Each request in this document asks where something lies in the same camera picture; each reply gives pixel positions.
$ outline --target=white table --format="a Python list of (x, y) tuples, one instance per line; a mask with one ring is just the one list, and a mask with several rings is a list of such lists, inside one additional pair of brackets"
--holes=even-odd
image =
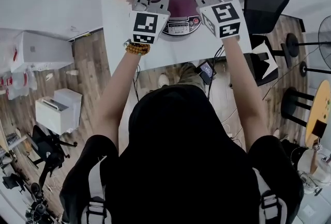
[[(233, 0), (232, 4), (241, 21), (239, 45), (243, 53), (250, 53), (252, 48), (240, 2)], [(104, 39), (112, 74), (125, 53), (123, 43), (130, 37), (129, 13), (132, 7), (127, 0), (101, 0), (101, 5)], [(161, 33), (157, 43), (151, 46), (150, 52), (141, 58), (140, 69), (212, 58), (221, 45), (222, 41), (215, 38), (202, 24), (195, 32), (184, 37), (175, 38)]]

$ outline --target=beaded bracelet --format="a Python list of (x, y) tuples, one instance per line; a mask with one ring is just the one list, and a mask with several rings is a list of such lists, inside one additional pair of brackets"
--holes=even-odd
[(129, 43), (125, 50), (131, 54), (143, 56), (149, 52), (150, 48), (149, 44)]

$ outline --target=wire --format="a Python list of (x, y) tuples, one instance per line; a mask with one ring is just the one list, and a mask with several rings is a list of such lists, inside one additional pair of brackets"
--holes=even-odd
[(225, 124), (223, 127), (225, 127), (225, 126), (228, 126), (229, 130), (228, 130), (227, 134), (229, 134), (230, 133), (230, 126), (228, 124)]
[(317, 47), (317, 48), (315, 48), (313, 51), (311, 51), (311, 52), (309, 52), (305, 57), (304, 57), (304, 59), (303, 60), (301, 60), (298, 64), (296, 64), (295, 66), (293, 66), (288, 72), (286, 72), (282, 77), (280, 77), (270, 88), (269, 88), (269, 90), (267, 91), (267, 93), (265, 94), (265, 96), (263, 97), (263, 99), (262, 100), (264, 100), (265, 99), (265, 97), (268, 95), (268, 93), (270, 92), (270, 90), (273, 88), (273, 87), (275, 87), (275, 85), (282, 79), (282, 78), (284, 78), (287, 74), (289, 74), (295, 67), (297, 67), (302, 61), (304, 61), (306, 58), (307, 58), (307, 56), (309, 56), (311, 53), (313, 53), (313, 52), (315, 52), (317, 49), (318, 49), (319, 47)]
[(133, 87), (134, 87), (134, 92), (136, 93), (136, 97), (137, 97), (137, 100), (139, 101), (139, 96), (138, 96), (138, 77), (139, 77), (139, 74), (140, 74), (140, 66), (138, 64), (137, 66), (137, 76), (136, 76), (136, 81), (134, 81), (134, 78), (133, 78)]
[(242, 145), (242, 143), (240, 142), (239, 139), (233, 139), (232, 141), (236, 141), (236, 140), (240, 143), (240, 147), (243, 148), (243, 145)]
[(233, 114), (235, 113), (235, 111), (237, 111), (237, 108), (232, 112), (232, 114), (231, 114), (227, 119), (225, 119), (225, 120), (222, 121), (221, 123), (224, 123), (224, 122), (226, 122), (227, 120), (229, 120), (229, 119), (233, 116)]
[(208, 88), (208, 100), (210, 97), (210, 89), (212, 88), (212, 83), (213, 83), (213, 79), (214, 79), (214, 72), (215, 72), (215, 64), (218, 61), (218, 59), (221, 57), (221, 55), (223, 54), (224, 50), (222, 51), (223, 45), (216, 51), (214, 58), (213, 58), (213, 65), (212, 65), (212, 76), (210, 78), (210, 84), (209, 84), (209, 88)]
[[(296, 68), (302, 61), (304, 61), (306, 58), (307, 58), (307, 56), (309, 56), (311, 53), (313, 53), (313, 52), (315, 52), (317, 49), (319, 48), (319, 46), (317, 47), (317, 48), (315, 48), (313, 51), (310, 51), (305, 57), (304, 57), (304, 59), (303, 60), (301, 60), (299, 63), (297, 63), (295, 66), (293, 66), (288, 72), (286, 72), (283, 76), (281, 76), (280, 78), (278, 78), (278, 80), (268, 89), (268, 91), (267, 91), (267, 93), (265, 94), (265, 96), (263, 97), (263, 99), (262, 99), (262, 101), (265, 99), (265, 97), (268, 95), (268, 93), (270, 92), (270, 90), (273, 88), (273, 87), (275, 87), (275, 85), (282, 79), (282, 78), (284, 78), (287, 74), (289, 74), (294, 68)], [(241, 127), (241, 129), (238, 131), (238, 133), (232, 138), (232, 140), (240, 133), (240, 131), (242, 130), (243, 128)]]

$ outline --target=white box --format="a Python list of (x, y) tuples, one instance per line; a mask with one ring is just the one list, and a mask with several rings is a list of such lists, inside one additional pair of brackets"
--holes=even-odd
[(60, 69), (73, 63), (71, 43), (28, 32), (15, 39), (16, 59), (11, 63), (11, 72)]
[(82, 95), (69, 89), (54, 92), (54, 98), (36, 101), (36, 121), (62, 135), (79, 126)]

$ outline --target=white box container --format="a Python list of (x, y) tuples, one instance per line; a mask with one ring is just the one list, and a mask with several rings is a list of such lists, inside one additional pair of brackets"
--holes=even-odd
[(11, 72), (60, 69), (73, 63), (71, 43), (28, 32), (15, 39), (16, 57), (11, 63)]
[(54, 92), (54, 98), (36, 100), (36, 121), (62, 135), (79, 126), (82, 95), (69, 89)]

